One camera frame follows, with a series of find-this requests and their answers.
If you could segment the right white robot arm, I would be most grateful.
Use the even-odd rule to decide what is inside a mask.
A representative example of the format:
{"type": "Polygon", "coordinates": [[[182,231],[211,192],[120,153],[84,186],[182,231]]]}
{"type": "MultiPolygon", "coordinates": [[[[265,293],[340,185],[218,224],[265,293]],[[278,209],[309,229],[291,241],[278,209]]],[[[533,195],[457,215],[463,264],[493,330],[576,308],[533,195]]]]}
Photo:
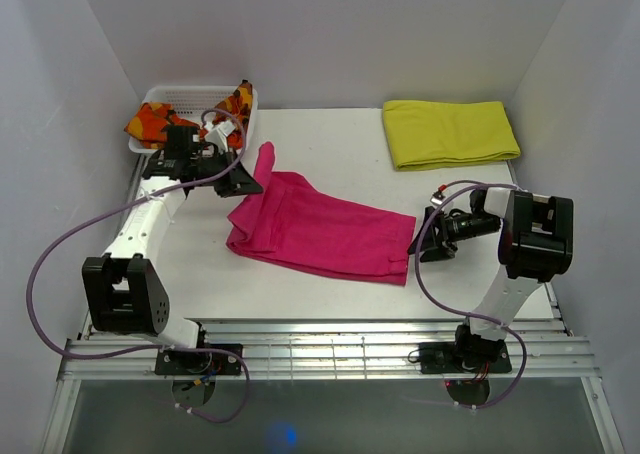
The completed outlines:
{"type": "Polygon", "coordinates": [[[574,203],[539,196],[506,184],[463,181],[469,208],[450,207],[439,187],[425,209],[407,252],[417,264],[450,260],[461,241],[498,233],[499,269],[479,305],[463,313],[451,342],[419,345],[416,363],[424,374],[508,373],[509,328],[528,298],[564,274],[573,259],[574,203]]]}

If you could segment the pink trousers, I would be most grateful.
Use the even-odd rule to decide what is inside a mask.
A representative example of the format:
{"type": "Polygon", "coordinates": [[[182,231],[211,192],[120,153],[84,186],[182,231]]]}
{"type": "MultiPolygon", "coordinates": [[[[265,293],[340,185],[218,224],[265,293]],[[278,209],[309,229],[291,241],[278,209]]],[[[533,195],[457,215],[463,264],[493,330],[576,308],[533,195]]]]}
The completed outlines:
{"type": "Polygon", "coordinates": [[[228,216],[227,248],[242,257],[334,279],[404,286],[416,218],[331,197],[302,175],[275,171],[262,144],[247,196],[228,216]]]}

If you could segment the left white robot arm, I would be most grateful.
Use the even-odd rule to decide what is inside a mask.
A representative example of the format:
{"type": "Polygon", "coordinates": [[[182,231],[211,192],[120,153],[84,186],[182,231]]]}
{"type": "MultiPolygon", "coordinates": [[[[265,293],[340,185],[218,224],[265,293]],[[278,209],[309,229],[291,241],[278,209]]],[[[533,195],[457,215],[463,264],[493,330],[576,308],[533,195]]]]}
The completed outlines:
{"type": "Polygon", "coordinates": [[[163,148],[148,159],[136,205],[114,241],[82,266],[93,327],[132,335],[167,347],[179,347],[178,362],[190,373],[205,371],[212,350],[202,342],[200,325],[171,310],[156,270],[162,241],[179,208],[196,187],[211,187],[221,198],[262,193],[231,146],[231,120],[209,128],[171,126],[163,148]]]}

